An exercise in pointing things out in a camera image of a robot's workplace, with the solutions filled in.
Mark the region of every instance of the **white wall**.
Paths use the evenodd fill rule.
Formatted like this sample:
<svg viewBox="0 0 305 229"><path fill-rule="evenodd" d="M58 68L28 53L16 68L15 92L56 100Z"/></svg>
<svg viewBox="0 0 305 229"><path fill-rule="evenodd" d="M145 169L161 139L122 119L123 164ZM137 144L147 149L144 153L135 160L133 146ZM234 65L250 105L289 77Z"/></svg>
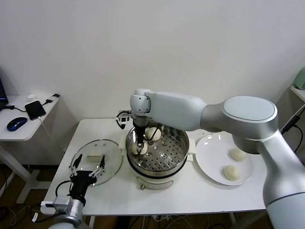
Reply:
<svg viewBox="0 0 305 229"><path fill-rule="evenodd" d="M303 0L2 0L5 86L59 92L75 120L115 116L139 87L208 103L238 94L277 102L305 65L304 8ZM61 127L58 112L53 128L64 133L73 123Z"/></svg>

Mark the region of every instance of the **robotic arm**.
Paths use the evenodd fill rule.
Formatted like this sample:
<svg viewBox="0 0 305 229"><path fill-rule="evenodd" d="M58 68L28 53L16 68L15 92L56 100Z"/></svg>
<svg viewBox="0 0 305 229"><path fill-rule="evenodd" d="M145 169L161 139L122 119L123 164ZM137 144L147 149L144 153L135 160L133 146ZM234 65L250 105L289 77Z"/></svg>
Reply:
<svg viewBox="0 0 305 229"><path fill-rule="evenodd" d="M305 168L278 130L277 108L265 99L236 96L220 104L137 89L130 98L138 152L150 120L184 131L227 131L237 147L261 154L267 166L264 203L276 229L304 228Z"/></svg>

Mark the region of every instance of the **computer mouse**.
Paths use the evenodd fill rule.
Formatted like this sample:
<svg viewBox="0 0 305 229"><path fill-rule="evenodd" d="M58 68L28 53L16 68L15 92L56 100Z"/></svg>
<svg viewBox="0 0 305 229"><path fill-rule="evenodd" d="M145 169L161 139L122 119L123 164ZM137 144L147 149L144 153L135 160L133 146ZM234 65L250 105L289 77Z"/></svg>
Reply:
<svg viewBox="0 0 305 229"><path fill-rule="evenodd" d="M23 126L27 121L28 119L26 117L18 117L11 120L6 126L6 128L8 129L8 131L15 131L18 130L21 126Z"/></svg>

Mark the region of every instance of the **cable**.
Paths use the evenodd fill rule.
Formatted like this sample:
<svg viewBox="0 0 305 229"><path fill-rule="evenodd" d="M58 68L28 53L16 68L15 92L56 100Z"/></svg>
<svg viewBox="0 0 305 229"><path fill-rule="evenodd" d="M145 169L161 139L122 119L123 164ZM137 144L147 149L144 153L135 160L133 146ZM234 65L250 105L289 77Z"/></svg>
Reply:
<svg viewBox="0 0 305 229"><path fill-rule="evenodd" d="M58 147L58 149L60 149L63 153L65 153L65 151L59 146L59 144L56 143L56 141L52 138L52 136L50 135L50 133L48 132L46 126L44 125L41 117L38 117L38 119L40 120L41 122L41 125L43 126L44 130L46 131L47 135L49 136L50 140L53 142L53 144Z"/></svg>
<svg viewBox="0 0 305 229"><path fill-rule="evenodd" d="M48 221L48 220L50 220L52 218L55 218L57 216L61 216L61 215L65 215L65 214L66 214L65 212L59 212L59 213L56 213L56 214L54 214L52 216L48 216L48 217L46 217L44 219L36 220L34 223L42 223L42 222Z"/></svg>
<svg viewBox="0 0 305 229"><path fill-rule="evenodd" d="M33 207L40 207L40 206L41 206L40 203L34 204L34 205L32 205L32 206L29 206L29 208L30 208L29 217L30 217L30 220L31 220L31 221L32 221L32 218L33 218L33 217L31 216L31 212L34 211L34 210L33 210ZM45 222L45 221L47 221L47 220L49 220L49 219L55 218L55 217L60 216L60 215L65 215L65 214L66 214L65 212L59 212L59 213L56 213L56 214L54 214L54 215L52 215L52 216L48 216L48 217L46 217L46 218L44 218L44 219L36 220L36 221L34 221L34 223L42 223L42 222Z"/></svg>
<svg viewBox="0 0 305 229"><path fill-rule="evenodd" d="M207 218L208 218L208 224L206 225L206 229L209 229L210 226L210 218L209 218L209 214L206 214Z"/></svg>
<svg viewBox="0 0 305 229"><path fill-rule="evenodd" d="M4 172L4 170L3 170L2 167L1 167L1 171L2 171L2 174L3 174L4 179L5 179L5 186L4 186L4 191L3 191L3 193L2 193L2 195L1 195L1 197L0 197L0 201L1 201L2 197L4 196L4 193L5 193L5 191L6 191L6 187L7 187L7 185L8 185L8 179L7 179L6 175L5 175L5 172Z"/></svg>
<svg viewBox="0 0 305 229"><path fill-rule="evenodd" d="M212 229L212 228L217 227L217 226L220 226L220 227L226 229L226 227L224 226L224 224L221 224L221 223L216 223L216 224L214 224L213 226L209 227L208 229Z"/></svg>
<svg viewBox="0 0 305 229"><path fill-rule="evenodd" d="M302 141L303 141L303 131L301 130L301 128L300 127L298 127L297 125L294 125L294 127L295 128L297 128L300 132L301 132L301 139L300 139L300 143L298 144L298 146L296 147L296 149L295 149L295 153L297 152L297 150L299 149L299 147L301 146L301 143L302 143Z"/></svg>
<svg viewBox="0 0 305 229"><path fill-rule="evenodd" d="M288 119L288 121L286 122L286 124L281 128L281 132L282 132L282 130L286 127L286 125L297 115L297 113L299 113L299 111L302 109L302 108L304 108L305 109L305 104L303 105L303 106L301 106L295 113L294 113L294 115L293 116L291 116L289 119Z"/></svg>
<svg viewBox="0 0 305 229"><path fill-rule="evenodd" d="M19 109L19 108L17 108L17 107L15 107L15 109L16 109L16 110L19 110L19 111L21 111L21 112L26 112L26 111L23 111L23 110L21 110L21 109Z"/></svg>
<svg viewBox="0 0 305 229"><path fill-rule="evenodd" d="M17 217L17 215L20 214L24 209L26 209L26 211L25 211L23 217L22 217L18 222L16 222L16 221L17 221L17 219L16 219L15 223L14 223L13 225L12 225L12 223L11 223L11 226L8 227L8 228L6 228L6 229L11 229L11 228L14 228L14 227L16 227L17 225L19 225L19 224L25 219L25 217L27 216L27 214L28 214L28 207L29 207L29 206L24 207L24 208L23 208L22 210L20 210L17 214L15 214L15 212L14 212L13 210L10 209L10 210L13 212L14 217L15 217L15 216Z"/></svg>
<svg viewBox="0 0 305 229"><path fill-rule="evenodd" d="M145 229L147 229L150 220L151 220L151 216L148 216L148 221L147 221Z"/></svg>
<svg viewBox="0 0 305 229"><path fill-rule="evenodd" d="M134 220L134 222L128 227L128 229L132 228L132 226L135 224L136 221L138 221L138 219L139 219L140 217L141 217L141 216L138 216L138 217Z"/></svg>
<svg viewBox="0 0 305 229"><path fill-rule="evenodd" d="M187 221L186 218L184 218L184 217L182 217L182 218L184 219L185 222L187 222L187 224L190 226L191 229L194 229L194 228L191 226L191 224L189 223L189 221Z"/></svg>
<svg viewBox="0 0 305 229"><path fill-rule="evenodd" d="M145 216L143 217L142 229L144 229Z"/></svg>
<svg viewBox="0 0 305 229"><path fill-rule="evenodd" d="M117 115L116 118L115 118L116 124L117 124L122 130L125 128L125 124L122 124L122 125L119 124L118 119L119 119L119 115L124 114L124 113L131 114L130 111L121 111L121 112L118 113L118 115Z"/></svg>
<svg viewBox="0 0 305 229"><path fill-rule="evenodd" d="M23 111L23 110L21 110L21 109L15 107L14 105L4 106L3 109L10 109L10 110L16 109L16 110L19 110L19 111L21 111L21 112L26 112L26 111Z"/></svg>
<svg viewBox="0 0 305 229"><path fill-rule="evenodd" d="M29 206L26 205L26 206L25 206L23 209L21 209L18 213L15 213L12 209L9 209L9 210L13 213L13 215L14 215L14 217L10 220L10 225L11 225L11 226L15 226L15 225L16 225L17 216L18 216L24 209L26 209L26 208L28 208L28 207L29 207Z"/></svg>
<svg viewBox="0 0 305 229"><path fill-rule="evenodd" d="M70 180L62 181L62 182L56 187L56 189L55 189L55 196L58 196L58 189L59 189L59 187L60 187L61 185L63 185L63 184L68 183L68 182L71 182L71 181L70 181Z"/></svg>
<svg viewBox="0 0 305 229"><path fill-rule="evenodd" d="M301 111L301 113L299 114L299 117L302 115L302 113L304 112L305 107L303 108L303 110Z"/></svg>

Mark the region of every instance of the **steamed bun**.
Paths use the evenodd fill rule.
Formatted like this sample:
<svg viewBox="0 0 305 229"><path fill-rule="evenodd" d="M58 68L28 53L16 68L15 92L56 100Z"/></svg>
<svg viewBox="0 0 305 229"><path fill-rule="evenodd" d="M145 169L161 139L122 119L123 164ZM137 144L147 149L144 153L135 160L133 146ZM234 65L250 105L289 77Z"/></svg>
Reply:
<svg viewBox="0 0 305 229"><path fill-rule="evenodd" d="M224 176L232 181L236 181L240 178L240 171L236 166L226 166L224 168Z"/></svg>
<svg viewBox="0 0 305 229"><path fill-rule="evenodd" d="M246 158L246 153L239 148L230 150L230 155L235 161L243 161Z"/></svg>
<svg viewBox="0 0 305 229"><path fill-rule="evenodd" d="M149 128L145 131L145 136L146 136L147 140L150 140L152 138L156 129L157 129L156 127L152 127L152 128ZM161 130L157 129L157 132L155 133L155 135L153 136L151 141L158 141L161 137L161 134L162 134Z"/></svg>

